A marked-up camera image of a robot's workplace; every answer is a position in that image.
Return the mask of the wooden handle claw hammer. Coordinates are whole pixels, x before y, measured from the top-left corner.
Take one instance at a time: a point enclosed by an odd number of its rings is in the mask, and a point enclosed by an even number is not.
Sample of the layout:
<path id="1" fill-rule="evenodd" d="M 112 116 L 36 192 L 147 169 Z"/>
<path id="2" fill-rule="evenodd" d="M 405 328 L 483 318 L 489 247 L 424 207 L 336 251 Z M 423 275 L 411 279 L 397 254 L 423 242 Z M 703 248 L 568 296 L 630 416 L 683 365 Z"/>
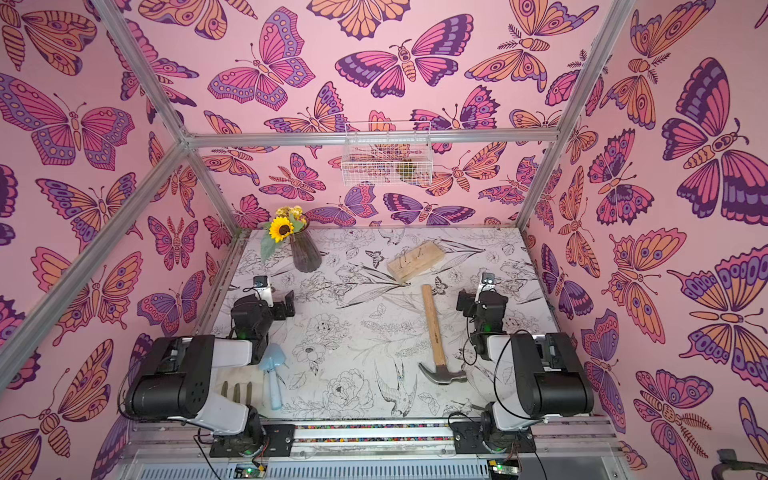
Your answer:
<path id="1" fill-rule="evenodd" d="M 467 376 L 463 370 L 459 369 L 457 371 L 451 371 L 448 368 L 432 287 L 423 284 L 421 286 L 421 294 L 434 367 L 430 368 L 429 366 L 420 363 L 419 368 L 424 376 L 434 384 L 447 386 L 452 383 L 464 383 L 467 381 Z"/>

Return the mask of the wooden block with nails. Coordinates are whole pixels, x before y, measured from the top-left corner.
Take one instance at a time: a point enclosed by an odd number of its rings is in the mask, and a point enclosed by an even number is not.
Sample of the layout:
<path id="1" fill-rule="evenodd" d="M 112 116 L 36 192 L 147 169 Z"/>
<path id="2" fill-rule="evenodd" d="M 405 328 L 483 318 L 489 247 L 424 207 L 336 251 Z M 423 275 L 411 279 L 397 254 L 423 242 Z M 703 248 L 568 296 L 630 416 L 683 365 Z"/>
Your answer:
<path id="1" fill-rule="evenodd" d="M 445 258 L 445 252 L 434 242 L 426 241 L 389 261 L 388 273 L 400 284 L 431 269 Z"/>

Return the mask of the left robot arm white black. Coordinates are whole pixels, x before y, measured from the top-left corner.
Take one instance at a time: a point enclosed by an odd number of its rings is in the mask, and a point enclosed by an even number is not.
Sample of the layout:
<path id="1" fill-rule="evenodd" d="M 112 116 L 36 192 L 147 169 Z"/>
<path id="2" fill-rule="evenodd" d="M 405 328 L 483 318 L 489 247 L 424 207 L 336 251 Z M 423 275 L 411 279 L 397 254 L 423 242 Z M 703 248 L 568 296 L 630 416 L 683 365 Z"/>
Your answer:
<path id="1" fill-rule="evenodd" d="M 276 369 L 285 355 L 269 339 L 275 321 L 296 314 L 294 292 L 269 302 L 257 294 L 238 299 L 230 315 L 230 338 L 215 335 L 157 340 L 136 368 L 121 414 L 135 422 L 177 421 L 209 431 L 211 455 L 253 457 L 273 445 L 256 407 L 214 391 L 214 373 L 222 368 L 256 366 L 268 375 L 271 408 L 282 407 Z"/>

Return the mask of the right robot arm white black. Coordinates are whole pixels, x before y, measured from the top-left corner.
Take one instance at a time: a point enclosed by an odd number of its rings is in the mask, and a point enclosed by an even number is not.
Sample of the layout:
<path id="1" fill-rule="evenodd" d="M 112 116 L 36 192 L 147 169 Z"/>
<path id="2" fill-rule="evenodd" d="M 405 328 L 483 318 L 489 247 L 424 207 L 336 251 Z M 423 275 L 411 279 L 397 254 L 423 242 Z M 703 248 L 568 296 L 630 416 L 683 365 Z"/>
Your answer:
<path id="1" fill-rule="evenodd" d="M 493 398 L 476 418 L 449 416 L 458 454 L 534 453 L 532 427 L 555 417 L 590 413 L 594 395 L 569 337 L 504 330 L 508 298 L 493 289 L 458 293 L 474 363 L 490 368 Z"/>

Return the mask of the light blue garden trowel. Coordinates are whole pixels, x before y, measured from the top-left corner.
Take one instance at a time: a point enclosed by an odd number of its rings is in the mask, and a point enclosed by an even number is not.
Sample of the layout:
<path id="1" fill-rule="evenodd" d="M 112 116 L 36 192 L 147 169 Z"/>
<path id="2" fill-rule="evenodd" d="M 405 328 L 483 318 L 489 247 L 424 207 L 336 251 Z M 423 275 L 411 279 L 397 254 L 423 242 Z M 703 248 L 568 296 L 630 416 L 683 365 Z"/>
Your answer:
<path id="1" fill-rule="evenodd" d="M 267 375 L 270 407 L 273 411 L 280 410 L 283 406 L 281 388 L 279 385 L 277 369 L 285 363 L 286 356 L 282 348 L 270 343 L 262 356 L 259 368 Z"/>

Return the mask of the green garden hand fork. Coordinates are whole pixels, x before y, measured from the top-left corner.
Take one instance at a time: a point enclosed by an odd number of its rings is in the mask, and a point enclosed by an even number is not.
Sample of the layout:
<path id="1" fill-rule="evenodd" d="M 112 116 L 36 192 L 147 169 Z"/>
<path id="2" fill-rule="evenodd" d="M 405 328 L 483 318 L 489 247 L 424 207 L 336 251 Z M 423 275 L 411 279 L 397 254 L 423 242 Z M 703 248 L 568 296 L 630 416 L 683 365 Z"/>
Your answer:
<path id="1" fill-rule="evenodd" d="M 251 406 L 253 404 L 253 383 L 224 381 L 220 388 L 220 394 L 235 403 Z"/>

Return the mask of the dark glass vase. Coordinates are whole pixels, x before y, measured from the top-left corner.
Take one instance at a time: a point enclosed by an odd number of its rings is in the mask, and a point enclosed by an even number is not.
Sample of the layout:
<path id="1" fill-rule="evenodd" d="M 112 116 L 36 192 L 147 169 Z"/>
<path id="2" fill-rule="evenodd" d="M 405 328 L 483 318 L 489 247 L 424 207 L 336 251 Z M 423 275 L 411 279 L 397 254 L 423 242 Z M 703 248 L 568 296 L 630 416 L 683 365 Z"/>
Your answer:
<path id="1" fill-rule="evenodd" d="M 299 272 L 311 273 L 320 268 L 322 255 L 307 228 L 290 237 L 290 247 L 294 266 Z"/>

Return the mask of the artificial sunflower bouquet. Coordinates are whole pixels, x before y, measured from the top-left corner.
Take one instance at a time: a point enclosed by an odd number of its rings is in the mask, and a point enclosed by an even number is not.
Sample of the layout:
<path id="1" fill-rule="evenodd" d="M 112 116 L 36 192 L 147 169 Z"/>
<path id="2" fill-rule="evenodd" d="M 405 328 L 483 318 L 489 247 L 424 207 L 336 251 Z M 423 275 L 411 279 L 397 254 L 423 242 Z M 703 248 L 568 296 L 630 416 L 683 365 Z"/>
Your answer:
<path id="1" fill-rule="evenodd" d="M 303 232 L 307 225 L 308 219 L 301 206 L 278 209 L 275 218 L 264 229 L 260 243 L 261 259 L 269 260 L 284 242 Z"/>

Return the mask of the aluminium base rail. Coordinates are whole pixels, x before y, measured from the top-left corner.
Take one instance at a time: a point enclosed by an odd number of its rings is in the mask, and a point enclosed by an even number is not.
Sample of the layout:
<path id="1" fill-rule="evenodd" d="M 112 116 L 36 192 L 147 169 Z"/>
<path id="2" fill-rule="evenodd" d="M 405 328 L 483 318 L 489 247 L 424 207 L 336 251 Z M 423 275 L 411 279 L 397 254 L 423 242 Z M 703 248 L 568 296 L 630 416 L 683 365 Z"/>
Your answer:
<path id="1" fill-rule="evenodd" d="M 608 421 L 487 433 L 477 418 L 267 421 L 266 449 L 224 454 L 191 427 L 140 425 L 117 479 L 630 479 Z"/>

